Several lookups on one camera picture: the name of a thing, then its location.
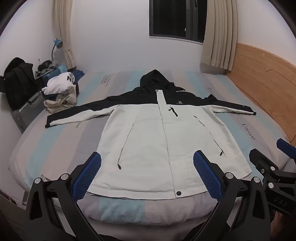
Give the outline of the black backpack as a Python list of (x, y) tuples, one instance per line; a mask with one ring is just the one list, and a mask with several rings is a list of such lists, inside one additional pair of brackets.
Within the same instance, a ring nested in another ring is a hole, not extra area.
[(1, 93), (6, 95), (10, 108), (20, 109), (38, 90), (33, 64), (15, 57), (1, 76)]

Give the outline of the grey hard suitcase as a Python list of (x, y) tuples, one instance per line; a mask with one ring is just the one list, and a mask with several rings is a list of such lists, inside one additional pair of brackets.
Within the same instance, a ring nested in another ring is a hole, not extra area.
[(13, 111), (13, 119), (23, 133), (30, 123), (45, 109), (41, 91), (35, 93), (20, 109)]

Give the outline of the wooden headboard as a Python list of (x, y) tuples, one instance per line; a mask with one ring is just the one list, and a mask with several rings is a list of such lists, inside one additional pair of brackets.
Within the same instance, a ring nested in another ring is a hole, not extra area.
[(295, 145), (295, 65), (263, 49), (238, 43), (227, 76)]

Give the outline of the beige curtain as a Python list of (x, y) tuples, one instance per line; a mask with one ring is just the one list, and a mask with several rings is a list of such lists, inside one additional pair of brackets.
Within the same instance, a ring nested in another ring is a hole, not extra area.
[(63, 54), (68, 70), (76, 68), (76, 60), (72, 51), (70, 21), (73, 1), (57, 0), (54, 1), (54, 17), (57, 23), (57, 30), (63, 42)]
[(207, 18), (200, 70), (224, 74), (234, 64), (238, 38), (236, 0), (207, 1)]

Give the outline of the beige folded garment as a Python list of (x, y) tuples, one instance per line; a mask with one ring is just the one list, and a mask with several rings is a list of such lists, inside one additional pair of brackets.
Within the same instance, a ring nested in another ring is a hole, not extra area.
[(55, 100), (45, 100), (44, 106), (49, 113), (56, 113), (64, 109), (72, 108), (77, 104), (76, 86), (58, 94)]

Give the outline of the right beige curtain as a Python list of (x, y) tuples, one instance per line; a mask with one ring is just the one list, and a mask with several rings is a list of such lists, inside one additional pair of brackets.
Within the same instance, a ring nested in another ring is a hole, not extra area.
[(238, 38), (236, 0), (207, 1), (207, 18), (200, 70), (224, 74), (234, 64)]

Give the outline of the white and black hooded jacket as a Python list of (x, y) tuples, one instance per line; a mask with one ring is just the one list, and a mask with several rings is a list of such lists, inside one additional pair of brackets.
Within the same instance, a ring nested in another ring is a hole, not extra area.
[(88, 191), (115, 198), (175, 199), (206, 191), (193, 164), (198, 150), (237, 178), (251, 173), (218, 113), (255, 115), (245, 105), (213, 95), (198, 97), (153, 70), (132, 91), (48, 116), (46, 127), (108, 116), (97, 148), (101, 167)]

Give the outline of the blue folded clothes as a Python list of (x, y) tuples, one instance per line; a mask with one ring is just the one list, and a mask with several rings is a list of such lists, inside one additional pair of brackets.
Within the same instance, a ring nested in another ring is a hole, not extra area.
[(85, 73), (82, 70), (75, 70), (72, 73), (75, 77), (74, 82), (78, 82), (85, 75)]

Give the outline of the teal suitcase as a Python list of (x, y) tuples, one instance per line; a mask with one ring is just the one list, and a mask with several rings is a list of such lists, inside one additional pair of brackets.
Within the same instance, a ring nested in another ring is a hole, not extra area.
[(51, 78), (54, 78), (65, 72), (67, 72), (67, 66), (65, 64), (59, 65), (57, 68), (48, 71), (47, 73), (42, 75), (44, 86), (47, 86), (47, 83)]

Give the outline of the left beige curtain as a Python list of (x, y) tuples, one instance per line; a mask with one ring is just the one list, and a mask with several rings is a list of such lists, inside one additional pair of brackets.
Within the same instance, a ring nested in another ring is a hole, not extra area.
[(68, 70), (76, 68), (76, 60), (72, 51), (70, 21), (73, 1), (57, 0), (54, 1), (54, 17), (57, 23), (57, 30), (63, 42), (63, 54)]

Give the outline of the blue desk lamp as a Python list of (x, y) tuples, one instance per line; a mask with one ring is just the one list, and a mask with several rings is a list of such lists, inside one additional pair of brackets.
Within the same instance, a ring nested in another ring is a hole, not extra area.
[(52, 51), (51, 51), (51, 60), (54, 61), (54, 51), (55, 49), (61, 49), (63, 47), (63, 42), (62, 40), (59, 40), (59, 39), (55, 39), (54, 40), (54, 45), (53, 45), (53, 48), (52, 48)]

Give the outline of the white printed shirt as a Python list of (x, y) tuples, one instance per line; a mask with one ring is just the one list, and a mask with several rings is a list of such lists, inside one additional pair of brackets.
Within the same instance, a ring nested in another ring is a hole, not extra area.
[(51, 78), (42, 88), (44, 95), (65, 94), (74, 89), (75, 76), (71, 72), (62, 73)]

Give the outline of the dark window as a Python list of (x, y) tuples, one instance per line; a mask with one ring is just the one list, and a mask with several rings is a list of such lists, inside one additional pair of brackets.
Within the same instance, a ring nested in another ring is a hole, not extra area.
[(202, 43), (207, 3), (205, 0), (151, 0), (149, 35)]

